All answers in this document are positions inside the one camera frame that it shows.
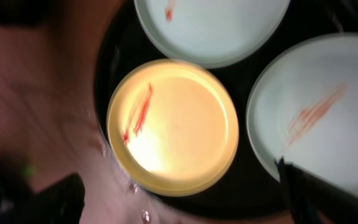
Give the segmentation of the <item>yellow plate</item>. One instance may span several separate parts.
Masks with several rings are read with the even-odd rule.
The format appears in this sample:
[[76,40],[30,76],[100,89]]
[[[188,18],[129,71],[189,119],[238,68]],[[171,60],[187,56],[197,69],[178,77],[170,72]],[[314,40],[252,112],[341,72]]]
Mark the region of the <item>yellow plate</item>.
[[145,63],[119,82],[106,131],[125,173],[169,197],[215,184],[239,142],[236,109],[221,82],[199,66],[169,59]]

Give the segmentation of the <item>left light green plate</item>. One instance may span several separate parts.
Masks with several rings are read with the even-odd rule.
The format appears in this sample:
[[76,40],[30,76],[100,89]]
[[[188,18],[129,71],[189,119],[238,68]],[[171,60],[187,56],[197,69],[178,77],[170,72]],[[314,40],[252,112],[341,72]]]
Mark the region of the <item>left light green plate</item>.
[[221,68],[252,55],[280,25],[290,0],[135,0],[139,22],[168,58]]

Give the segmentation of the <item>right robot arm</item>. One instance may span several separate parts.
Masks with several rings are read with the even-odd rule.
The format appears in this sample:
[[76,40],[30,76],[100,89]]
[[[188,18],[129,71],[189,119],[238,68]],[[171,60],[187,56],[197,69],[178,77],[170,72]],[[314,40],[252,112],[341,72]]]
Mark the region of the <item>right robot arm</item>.
[[[358,198],[287,164],[276,163],[282,194],[295,223],[358,223]],[[0,223],[78,223],[85,186],[73,173],[35,194],[0,166]]]

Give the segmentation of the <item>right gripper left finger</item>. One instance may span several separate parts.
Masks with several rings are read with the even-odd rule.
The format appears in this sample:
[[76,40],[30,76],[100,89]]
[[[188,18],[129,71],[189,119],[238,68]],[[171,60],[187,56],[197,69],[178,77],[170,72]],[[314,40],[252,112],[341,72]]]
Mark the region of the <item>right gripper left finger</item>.
[[85,186],[79,174],[66,176],[14,209],[18,224],[79,224],[85,206]]

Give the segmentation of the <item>right light green plate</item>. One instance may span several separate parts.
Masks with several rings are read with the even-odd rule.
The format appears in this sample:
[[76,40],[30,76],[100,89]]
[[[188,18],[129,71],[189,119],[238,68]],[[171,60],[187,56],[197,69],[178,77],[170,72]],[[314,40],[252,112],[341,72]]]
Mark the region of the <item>right light green plate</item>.
[[275,58],[251,90],[246,125],[274,179],[283,159],[358,197],[358,33],[315,37]]

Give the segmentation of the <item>light green plate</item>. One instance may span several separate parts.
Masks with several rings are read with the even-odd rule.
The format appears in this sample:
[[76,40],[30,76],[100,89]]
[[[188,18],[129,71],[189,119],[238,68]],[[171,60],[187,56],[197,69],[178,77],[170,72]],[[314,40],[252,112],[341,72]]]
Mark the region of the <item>light green plate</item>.
[[252,55],[280,25],[290,0],[135,0],[139,22],[168,58],[221,68]]
[[315,37],[275,58],[251,90],[246,125],[274,179],[283,159],[358,197],[358,33]]

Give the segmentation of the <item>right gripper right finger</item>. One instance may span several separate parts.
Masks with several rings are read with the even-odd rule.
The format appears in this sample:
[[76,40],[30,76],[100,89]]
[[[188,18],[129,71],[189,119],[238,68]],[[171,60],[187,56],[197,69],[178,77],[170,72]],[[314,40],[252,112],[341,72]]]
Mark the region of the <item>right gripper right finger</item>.
[[358,198],[280,159],[275,163],[282,195],[297,224],[358,223]]

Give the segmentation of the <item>round black tray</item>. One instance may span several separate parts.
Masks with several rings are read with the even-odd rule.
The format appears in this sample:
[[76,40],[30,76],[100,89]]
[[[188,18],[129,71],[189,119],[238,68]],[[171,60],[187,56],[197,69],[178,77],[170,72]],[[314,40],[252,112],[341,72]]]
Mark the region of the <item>round black tray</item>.
[[[358,0],[294,0],[279,28],[251,56],[212,74],[229,92],[239,119],[239,147],[229,170],[209,189],[188,197],[152,198],[192,215],[221,220],[245,220],[279,213],[285,209],[280,185],[258,162],[247,137],[246,104],[262,70],[286,49],[319,35],[358,32]],[[103,137],[109,100],[118,83],[143,63],[161,59],[142,30],[132,1],[126,1],[101,43],[94,77],[94,107]]]

